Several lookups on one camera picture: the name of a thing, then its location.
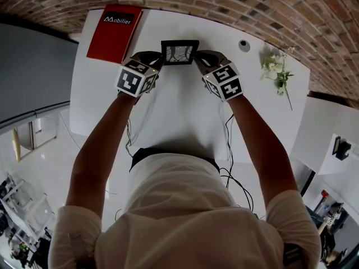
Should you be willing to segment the person's white shirt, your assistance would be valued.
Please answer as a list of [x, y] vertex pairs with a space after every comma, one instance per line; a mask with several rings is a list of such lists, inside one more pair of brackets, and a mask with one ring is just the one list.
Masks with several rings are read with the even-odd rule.
[[88, 209], [58, 210], [49, 269], [283, 269], [284, 244], [301, 248], [302, 269], [317, 268], [321, 241], [298, 191], [275, 196], [260, 220], [217, 172], [140, 170], [107, 231]]

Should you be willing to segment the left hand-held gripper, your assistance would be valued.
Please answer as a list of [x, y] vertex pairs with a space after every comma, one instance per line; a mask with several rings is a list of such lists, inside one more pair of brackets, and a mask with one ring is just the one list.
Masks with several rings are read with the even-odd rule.
[[164, 59], [161, 52], [143, 51], [126, 58], [120, 65], [116, 78], [118, 94], [139, 98], [155, 86]]

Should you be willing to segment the black framed picture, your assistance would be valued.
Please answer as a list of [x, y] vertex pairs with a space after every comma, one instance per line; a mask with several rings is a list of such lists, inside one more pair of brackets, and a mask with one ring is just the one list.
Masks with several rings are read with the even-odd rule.
[[162, 56], [165, 66], [192, 64], [199, 46], [198, 40], [163, 40]]

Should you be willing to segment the red hardcover book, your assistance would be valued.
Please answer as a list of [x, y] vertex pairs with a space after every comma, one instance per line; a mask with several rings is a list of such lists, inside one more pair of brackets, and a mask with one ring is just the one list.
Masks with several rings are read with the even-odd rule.
[[141, 16], [141, 7], [107, 5], [95, 29], [86, 56], [106, 62], [122, 63]]

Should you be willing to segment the person's black trousers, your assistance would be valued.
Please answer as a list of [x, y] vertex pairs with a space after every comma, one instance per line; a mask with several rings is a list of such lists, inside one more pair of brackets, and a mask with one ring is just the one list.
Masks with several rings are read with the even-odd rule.
[[140, 148], [132, 157], [130, 171], [144, 170], [148, 173], [170, 173], [177, 171], [207, 171], [214, 175], [220, 169], [214, 159], [181, 152], [173, 152], [156, 148]]

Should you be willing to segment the person's left forearm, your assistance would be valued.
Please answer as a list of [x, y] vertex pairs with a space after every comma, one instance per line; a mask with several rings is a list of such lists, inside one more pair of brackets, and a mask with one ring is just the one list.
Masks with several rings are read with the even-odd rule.
[[136, 102], [119, 94], [95, 126], [75, 159], [66, 206], [83, 207], [102, 217], [106, 183]]

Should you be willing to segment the small black box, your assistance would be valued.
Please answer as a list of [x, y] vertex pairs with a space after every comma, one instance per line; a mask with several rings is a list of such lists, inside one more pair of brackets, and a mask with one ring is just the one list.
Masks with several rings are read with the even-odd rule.
[[345, 160], [349, 156], [351, 144], [347, 141], [343, 141], [339, 144], [335, 157], [340, 161]]

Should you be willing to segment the wooden chair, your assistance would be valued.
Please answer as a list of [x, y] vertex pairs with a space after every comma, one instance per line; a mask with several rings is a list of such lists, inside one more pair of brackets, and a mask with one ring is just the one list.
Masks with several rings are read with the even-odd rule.
[[12, 130], [13, 149], [17, 163], [57, 138], [55, 123], [46, 123], [47, 117], [37, 118]]

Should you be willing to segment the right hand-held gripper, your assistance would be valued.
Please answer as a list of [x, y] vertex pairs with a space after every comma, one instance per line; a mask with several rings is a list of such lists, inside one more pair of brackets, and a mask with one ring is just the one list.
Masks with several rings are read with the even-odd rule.
[[227, 64], [227, 58], [223, 53], [201, 50], [194, 54], [194, 62], [200, 73], [207, 73], [207, 66], [220, 66], [215, 71], [203, 75], [203, 79], [209, 91], [221, 101], [228, 101], [243, 94], [240, 73], [233, 62]]

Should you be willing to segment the person's right forearm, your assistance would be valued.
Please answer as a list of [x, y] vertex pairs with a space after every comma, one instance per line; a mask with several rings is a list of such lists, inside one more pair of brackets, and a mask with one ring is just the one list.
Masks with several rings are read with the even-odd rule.
[[278, 194], [297, 190], [291, 164], [280, 140], [243, 95], [228, 101], [259, 176], [267, 206]]

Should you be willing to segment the white artificial flower sprig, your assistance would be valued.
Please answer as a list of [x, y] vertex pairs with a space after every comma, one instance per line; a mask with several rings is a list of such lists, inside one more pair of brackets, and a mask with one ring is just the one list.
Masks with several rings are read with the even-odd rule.
[[289, 54], [292, 54], [294, 50], [295, 47], [288, 47], [284, 51], [279, 50], [276, 52], [264, 49], [260, 56], [261, 69], [263, 71], [260, 79], [273, 81], [273, 84], [277, 89], [277, 95], [285, 95], [287, 97], [291, 110], [293, 110], [293, 107], [287, 90], [287, 83], [293, 74], [286, 69], [286, 60]]

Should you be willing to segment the white side table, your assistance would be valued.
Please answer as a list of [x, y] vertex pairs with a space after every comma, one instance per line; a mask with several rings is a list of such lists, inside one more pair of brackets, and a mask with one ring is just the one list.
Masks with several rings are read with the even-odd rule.
[[[335, 139], [351, 144], [343, 161], [333, 154]], [[318, 175], [344, 173], [359, 153], [359, 110], [330, 101], [306, 98], [301, 124], [291, 155]]]

